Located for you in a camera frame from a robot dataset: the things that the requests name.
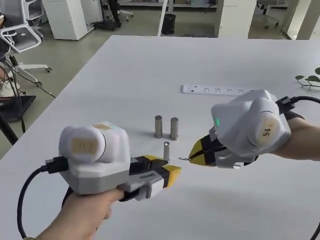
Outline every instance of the green led light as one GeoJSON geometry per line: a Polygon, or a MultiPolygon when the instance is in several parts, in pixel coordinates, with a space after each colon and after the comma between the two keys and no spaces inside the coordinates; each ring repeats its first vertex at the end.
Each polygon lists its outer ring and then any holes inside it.
{"type": "Polygon", "coordinates": [[[215,125],[217,126],[217,127],[219,127],[219,125],[220,125],[220,121],[219,121],[219,118],[215,118],[215,120],[214,120],[214,123],[215,123],[215,125]]]}

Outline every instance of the cable connector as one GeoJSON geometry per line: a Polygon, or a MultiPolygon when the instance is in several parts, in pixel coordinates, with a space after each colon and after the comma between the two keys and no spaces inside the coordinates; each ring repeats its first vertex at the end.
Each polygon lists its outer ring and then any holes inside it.
{"type": "Polygon", "coordinates": [[[288,96],[279,99],[275,102],[275,104],[277,104],[279,107],[279,115],[289,112],[296,107],[295,104],[292,103],[291,98],[288,96]]]}
{"type": "Polygon", "coordinates": [[[68,159],[64,156],[57,156],[46,160],[45,165],[42,166],[49,174],[55,174],[67,171],[69,169],[68,159]]]}

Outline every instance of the label sticker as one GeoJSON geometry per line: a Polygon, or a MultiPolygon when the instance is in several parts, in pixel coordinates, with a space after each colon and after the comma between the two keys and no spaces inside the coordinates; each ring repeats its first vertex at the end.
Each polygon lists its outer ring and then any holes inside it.
{"type": "Polygon", "coordinates": [[[268,145],[272,142],[275,136],[278,135],[279,132],[279,122],[277,119],[269,117],[267,118],[263,125],[262,130],[259,135],[258,142],[261,145],[268,145]]]}
{"type": "Polygon", "coordinates": [[[98,149],[98,140],[94,138],[73,138],[71,152],[73,154],[95,155],[98,149]]]}
{"type": "Polygon", "coordinates": [[[96,128],[96,129],[105,130],[105,131],[111,129],[111,127],[109,127],[107,125],[104,125],[102,123],[93,125],[93,127],[96,128]]]}

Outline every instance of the wrist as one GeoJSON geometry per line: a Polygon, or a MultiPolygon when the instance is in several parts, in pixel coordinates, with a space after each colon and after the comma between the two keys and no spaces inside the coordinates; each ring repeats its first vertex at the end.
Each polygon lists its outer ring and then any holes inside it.
{"type": "Polygon", "coordinates": [[[82,227],[54,221],[37,240],[90,240],[95,232],[85,232],[82,227]]]}

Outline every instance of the chair wheel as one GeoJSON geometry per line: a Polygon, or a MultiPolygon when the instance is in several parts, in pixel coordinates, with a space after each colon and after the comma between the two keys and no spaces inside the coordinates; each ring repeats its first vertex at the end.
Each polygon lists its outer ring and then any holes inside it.
{"type": "Polygon", "coordinates": [[[42,82],[37,81],[37,82],[35,82],[35,85],[36,85],[37,87],[42,87],[42,82]]]}

